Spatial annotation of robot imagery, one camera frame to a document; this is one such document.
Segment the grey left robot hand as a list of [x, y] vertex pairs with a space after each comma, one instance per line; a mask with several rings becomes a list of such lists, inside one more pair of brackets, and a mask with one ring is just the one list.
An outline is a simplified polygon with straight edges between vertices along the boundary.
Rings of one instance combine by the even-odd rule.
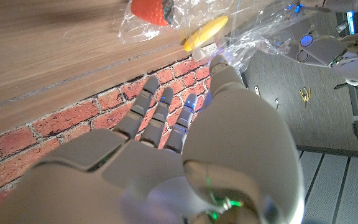
[[[299, 1], [296, 12], [303, 10], [324, 12], [358, 12], [358, 0], [305, 0]], [[287, 57], [308, 65], [332, 67], [341, 60], [351, 62], [358, 58], [358, 41], [338, 39], [329, 35], [320, 35], [307, 21], [291, 27], [296, 39], [297, 50]]]

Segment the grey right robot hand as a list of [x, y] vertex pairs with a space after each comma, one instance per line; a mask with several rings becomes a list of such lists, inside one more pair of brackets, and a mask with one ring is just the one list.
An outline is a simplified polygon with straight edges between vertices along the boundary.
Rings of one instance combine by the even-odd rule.
[[92, 130], [33, 165], [0, 223], [301, 223], [303, 174], [290, 130], [235, 68], [212, 59], [210, 99], [186, 103], [165, 144], [173, 92], [150, 77], [112, 130]]

